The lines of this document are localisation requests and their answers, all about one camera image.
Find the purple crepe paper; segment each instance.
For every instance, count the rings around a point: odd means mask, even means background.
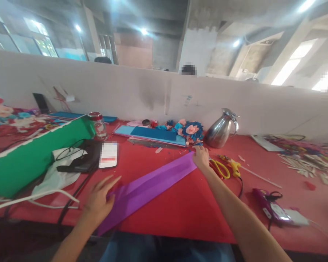
[[[193,152],[114,191],[112,211],[98,227],[100,236],[196,169]]]

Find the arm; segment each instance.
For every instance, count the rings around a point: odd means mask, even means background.
[[[112,210],[115,195],[108,201],[106,196],[121,176],[106,183],[111,177],[106,177],[92,188],[79,221],[62,242],[52,262],[75,262],[91,234]]]
[[[195,149],[193,161],[204,174],[245,261],[291,262],[291,259],[256,215],[230,191],[214,170],[209,167],[207,148],[196,146]]]

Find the thermos handle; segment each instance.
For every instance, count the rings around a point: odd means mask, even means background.
[[[239,116],[237,116],[234,113],[232,113],[231,116],[230,116],[230,118],[232,119],[234,125],[236,126],[236,130],[234,131],[234,134],[232,136],[234,136],[238,132],[238,129],[239,129],[239,125],[238,125],[238,122],[236,120],[237,117],[239,117]]]

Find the glass jar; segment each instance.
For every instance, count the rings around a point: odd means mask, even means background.
[[[100,112],[91,112],[87,116],[92,121],[94,131],[99,139],[105,139],[107,136],[106,124],[103,115]]]

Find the white partition wall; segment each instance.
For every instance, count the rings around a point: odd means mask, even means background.
[[[62,110],[53,86],[76,100],[72,112],[100,111],[124,120],[186,118],[207,129],[227,107],[240,116],[240,134],[303,134],[328,140],[328,99],[308,89],[269,86],[173,72],[35,56],[0,50],[0,95],[13,107],[37,107],[42,93]]]

